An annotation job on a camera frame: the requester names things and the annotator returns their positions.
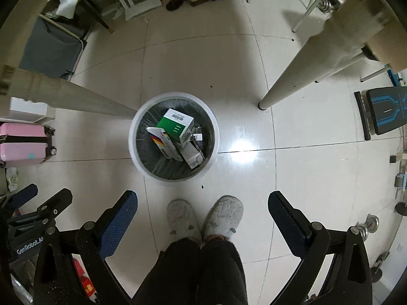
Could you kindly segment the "pink suitcase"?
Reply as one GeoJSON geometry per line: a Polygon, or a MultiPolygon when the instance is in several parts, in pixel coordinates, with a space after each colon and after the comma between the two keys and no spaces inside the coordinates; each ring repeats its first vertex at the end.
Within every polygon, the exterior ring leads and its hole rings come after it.
{"type": "Polygon", "coordinates": [[[28,123],[1,123],[1,168],[40,164],[56,155],[55,129],[28,123]]]}

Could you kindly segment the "person legs dark trousers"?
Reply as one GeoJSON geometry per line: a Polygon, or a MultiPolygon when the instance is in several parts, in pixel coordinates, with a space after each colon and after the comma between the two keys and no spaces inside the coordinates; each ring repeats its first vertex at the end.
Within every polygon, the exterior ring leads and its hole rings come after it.
{"type": "Polygon", "coordinates": [[[239,253],[228,240],[183,238],[160,252],[134,304],[248,304],[239,253]]]}

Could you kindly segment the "green white cardboard box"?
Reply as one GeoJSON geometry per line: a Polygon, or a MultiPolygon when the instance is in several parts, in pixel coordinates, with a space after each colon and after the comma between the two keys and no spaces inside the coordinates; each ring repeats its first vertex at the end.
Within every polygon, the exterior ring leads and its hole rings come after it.
{"type": "Polygon", "coordinates": [[[165,130],[174,145],[184,147],[192,136],[194,122],[193,117],[170,108],[157,123],[157,127],[165,130]]]}

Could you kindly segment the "white red box in bin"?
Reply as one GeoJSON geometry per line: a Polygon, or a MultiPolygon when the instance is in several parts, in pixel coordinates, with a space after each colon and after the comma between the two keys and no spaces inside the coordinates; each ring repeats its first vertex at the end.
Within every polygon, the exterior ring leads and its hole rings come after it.
{"type": "Polygon", "coordinates": [[[147,132],[150,135],[150,138],[154,141],[156,146],[159,148],[160,152],[170,160],[183,161],[182,156],[180,155],[177,148],[172,143],[167,132],[160,127],[147,127],[147,132]]]}

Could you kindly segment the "grey slipper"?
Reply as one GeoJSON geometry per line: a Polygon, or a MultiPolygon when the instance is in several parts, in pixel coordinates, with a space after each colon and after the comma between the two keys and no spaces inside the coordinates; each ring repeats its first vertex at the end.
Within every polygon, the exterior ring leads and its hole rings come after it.
{"type": "Polygon", "coordinates": [[[166,208],[166,219],[174,240],[188,239],[200,245],[201,232],[193,208],[183,199],[171,201],[166,208]]]}
{"type": "Polygon", "coordinates": [[[242,202],[231,195],[222,196],[214,204],[208,216],[203,239],[205,241],[214,237],[222,237],[225,240],[231,239],[237,232],[242,218],[242,202]]]}

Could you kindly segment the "patterned dining table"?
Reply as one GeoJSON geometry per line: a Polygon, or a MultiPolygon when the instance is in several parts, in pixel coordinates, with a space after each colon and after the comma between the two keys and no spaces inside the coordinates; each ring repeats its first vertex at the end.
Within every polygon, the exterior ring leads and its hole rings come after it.
{"type": "MultiPolygon", "coordinates": [[[[19,67],[32,28],[47,0],[1,0],[1,113],[11,98],[47,103],[54,108],[132,118],[121,103],[60,78],[19,67]]],[[[260,110],[333,71],[351,53],[368,46],[394,70],[406,67],[406,0],[346,0],[323,30],[297,53],[268,93],[260,110]]]]}

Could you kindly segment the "white round trash bin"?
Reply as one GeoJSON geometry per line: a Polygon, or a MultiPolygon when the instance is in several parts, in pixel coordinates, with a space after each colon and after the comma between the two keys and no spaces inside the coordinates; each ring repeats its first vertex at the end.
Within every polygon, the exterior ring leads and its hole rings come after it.
{"type": "Polygon", "coordinates": [[[160,94],[144,103],[134,116],[128,134],[129,153],[135,167],[145,177],[166,186],[202,178],[216,161],[219,142],[219,126],[212,110],[201,99],[185,92],[160,94]],[[170,108],[193,117],[201,127],[205,160],[194,169],[183,160],[165,158],[147,132],[147,127],[155,126],[170,108]]]}

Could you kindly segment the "chrome dumbbell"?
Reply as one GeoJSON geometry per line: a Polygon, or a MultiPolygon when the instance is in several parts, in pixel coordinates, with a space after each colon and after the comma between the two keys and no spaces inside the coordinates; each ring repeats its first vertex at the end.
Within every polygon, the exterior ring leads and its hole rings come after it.
{"type": "Polygon", "coordinates": [[[363,223],[357,223],[356,228],[358,228],[361,233],[362,240],[365,242],[371,233],[375,233],[380,226],[380,219],[372,214],[368,214],[366,221],[363,223]]]}

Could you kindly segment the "grey right slipper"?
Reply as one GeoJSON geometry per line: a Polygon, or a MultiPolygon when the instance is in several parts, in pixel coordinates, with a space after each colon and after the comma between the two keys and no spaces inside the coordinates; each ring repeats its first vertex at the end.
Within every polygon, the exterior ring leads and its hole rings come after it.
{"type": "Polygon", "coordinates": [[[222,237],[225,240],[231,239],[237,232],[242,218],[242,202],[231,195],[222,196],[214,204],[208,216],[203,239],[205,241],[214,237],[222,237]]]}

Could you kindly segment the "grey left slipper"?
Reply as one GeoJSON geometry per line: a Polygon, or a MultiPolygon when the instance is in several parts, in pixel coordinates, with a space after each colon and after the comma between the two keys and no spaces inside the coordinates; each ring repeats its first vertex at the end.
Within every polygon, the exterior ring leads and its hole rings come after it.
{"type": "Polygon", "coordinates": [[[174,240],[188,239],[200,245],[201,232],[193,208],[183,199],[171,201],[166,208],[166,219],[174,240]]]}

